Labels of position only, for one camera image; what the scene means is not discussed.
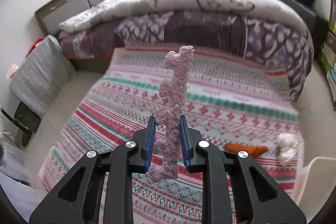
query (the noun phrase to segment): bed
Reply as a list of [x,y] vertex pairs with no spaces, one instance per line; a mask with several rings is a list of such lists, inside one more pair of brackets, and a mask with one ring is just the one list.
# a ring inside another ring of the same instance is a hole
[[[184,109],[189,126],[221,149],[227,142],[267,146],[257,161],[295,200],[304,142],[291,102],[300,96],[314,47],[307,25],[289,6],[278,0],[104,0],[59,26],[58,49],[65,57],[87,64],[112,60],[40,159],[45,193],[88,150],[110,151],[146,127],[167,103],[158,95],[160,82],[172,76],[164,56],[193,45]],[[299,141],[286,166],[277,160],[283,132]],[[152,164],[161,162],[162,156],[153,156]],[[188,174],[182,160],[178,179],[153,183],[134,174],[132,188],[135,223],[201,221],[202,175]],[[100,222],[103,211],[104,194]]]

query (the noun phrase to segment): tiled floor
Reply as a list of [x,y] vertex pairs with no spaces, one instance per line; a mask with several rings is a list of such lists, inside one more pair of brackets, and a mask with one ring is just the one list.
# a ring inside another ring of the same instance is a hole
[[[39,187],[38,171],[49,149],[60,138],[63,126],[81,99],[101,75],[79,71],[62,90],[40,128],[26,148],[26,164],[33,184]],[[317,156],[336,158],[336,118],[327,80],[317,63],[307,77],[302,95],[295,107],[300,111],[300,127],[305,140],[307,165]]]

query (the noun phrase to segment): pink plush cloth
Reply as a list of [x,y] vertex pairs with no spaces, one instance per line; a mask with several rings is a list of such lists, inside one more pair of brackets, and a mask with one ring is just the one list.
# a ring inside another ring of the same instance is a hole
[[192,67],[194,49],[182,46],[179,53],[170,51],[165,58],[167,69],[174,71],[171,81],[164,80],[160,84],[159,96],[168,97],[169,105],[156,110],[155,121],[166,126],[166,136],[156,136],[153,154],[163,153],[162,166],[151,165],[149,177],[153,182],[165,179],[176,179],[179,175],[177,161],[181,152],[180,117],[185,104],[188,72]]

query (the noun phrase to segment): bookshelf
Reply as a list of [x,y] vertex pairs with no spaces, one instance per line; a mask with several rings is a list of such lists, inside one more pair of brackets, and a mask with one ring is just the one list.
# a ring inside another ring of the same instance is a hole
[[331,0],[328,33],[321,47],[320,63],[327,75],[336,112],[336,0]]

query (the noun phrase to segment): striped blanket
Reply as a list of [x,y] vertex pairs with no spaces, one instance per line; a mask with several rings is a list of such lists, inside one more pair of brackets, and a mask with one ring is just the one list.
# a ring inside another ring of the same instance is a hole
[[[47,191],[86,151],[113,150],[147,126],[154,109],[167,103],[158,94],[160,82],[172,76],[171,70],[163,68],[164,57],[179,47],[115,50],[108,71],[83,99],[45,160],[40,177]],[[288,86],[284,69],[268,70],[220,51],[195,47],[184,115],[189,127],[221,149],[226,142],[267,146],[269,152],[257,161],[292,195],[302,165],[303,140],[298,113],[280,96]],[[300,142],[298,156],[287,166],[277,161],[276,140],[283,132],[294,133]],[[158,126],[156,134],[164,135],[165,128]],[[161,162],[161,155],[153,155],[152,164]],[[188,174],[182,160],[178,179],[153,183],[146,174],[133,174],[132,187],[134,223],[201,222],[202,174]],[[232,195],[231,204],[235,222]]]

